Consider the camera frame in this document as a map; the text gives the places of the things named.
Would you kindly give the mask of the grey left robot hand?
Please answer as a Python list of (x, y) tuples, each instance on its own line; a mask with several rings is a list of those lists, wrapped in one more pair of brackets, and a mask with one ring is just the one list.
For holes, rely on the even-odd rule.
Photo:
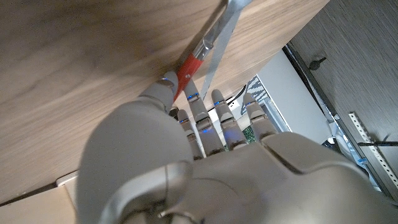
[(396, 223), (397, 207), (343, 155), (278, 132), (251, 95), (247, 143), (218, 90), (224, 147), (196, 95), (185, 89), (197, 132), (169, 111), (174, 72), (118, 106), (91, 134), (81, 159), (81, 223)]

